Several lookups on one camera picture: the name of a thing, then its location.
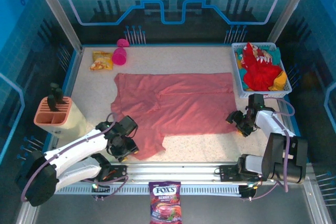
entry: white basket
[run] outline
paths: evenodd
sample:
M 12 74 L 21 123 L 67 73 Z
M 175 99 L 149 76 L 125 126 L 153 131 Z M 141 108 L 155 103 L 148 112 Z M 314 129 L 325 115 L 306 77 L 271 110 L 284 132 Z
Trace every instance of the white basket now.
M 276 50 L 277 46 L 271 42 L 262 42 L 262 43 L 252 43 L 253 45 L 259 46 L 268 46 L 269 50 Z M 292 87 L 290 86 L 289 80 L 287 78 L 285 87 L 282 91 L 245 91 L 243 89 L 243 85 L 241 84 L 240 76 L 239 76 L 239 69 L 238 64 L 235 56 L 235 52 L 238 48 L 244 48 L 247 43 L 232 43 L 232 68 L 236 79 L 237 90 L 239 98 L 248 98 L 250 94 L 263 94 L 264 97 L 277 97 L 282 98 L 286 94 L 292 92 Z M 282 61 L 280 61 L 280 67 L 283 71 L 285 71 Z

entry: table surface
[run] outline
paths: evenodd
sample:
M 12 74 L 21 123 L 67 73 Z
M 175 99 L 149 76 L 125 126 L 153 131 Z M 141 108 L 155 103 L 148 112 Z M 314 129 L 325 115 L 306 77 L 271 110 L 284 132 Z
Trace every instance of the table surface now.
M 112 71 L 90 71 L 92 52 L 102 50 L 113 52 L 115 48 L 87 47 L 84 50 L 72 99 L 87 119 L 87 131 L 105 120 L 110 113 L 110 104 L 117 96 L 114 78 L 117 73 L 170 74 L 170 73 L 220 73 L 231 72 L 230 47 L 131 47 L 126 48 L 127 62 L 114 66 Z M 237 95 L 234 81 L 237 109 L 244 110 L 247 99 Z M 279 110 L 276 100 L 266 100 L 266 106 Z M 58 146 L 67 144 L 60 140 Z M 238 132 L 228 134 L 189 135 L 165 137 L 166 151 L 144 160 L 145 162 L 226 162 L 237 161 L 241 154 L 263 155 L 267 138 L 258 130 L 245 138 Z M 106 151 L 101 152 L 109 161 L 115 159 Z M 129 156 L 128 161 L 138 161 Z

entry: candy wrapper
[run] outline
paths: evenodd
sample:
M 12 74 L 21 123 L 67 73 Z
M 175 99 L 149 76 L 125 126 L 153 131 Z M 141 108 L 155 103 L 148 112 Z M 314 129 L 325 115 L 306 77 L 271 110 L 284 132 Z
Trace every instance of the candy wrapper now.
M 180 182 L 149 182 L 150 224 L 182 224 L 180 188 Z
M 92 59 L 93 64 L 91 65 L 90 70 L 113 69 L 111 52 L 93 51 Z

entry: pink toy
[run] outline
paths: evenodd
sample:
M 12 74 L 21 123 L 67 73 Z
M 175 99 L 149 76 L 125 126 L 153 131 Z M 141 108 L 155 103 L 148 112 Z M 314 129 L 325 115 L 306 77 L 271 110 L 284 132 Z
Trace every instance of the pink toy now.
M 118 47 L 129 47 L 130 44 L 129 44 L 129 42 L 128 42 L 127 40 L 125 40 L 125 39 L 118 39 L 118 41 L 117 41 L 117 46 L 118 46 Z
M 124 65 L 126 63 L 127 53 L 122 47 L 117 48 L 112 56 L 112 61 L 116 65 Z

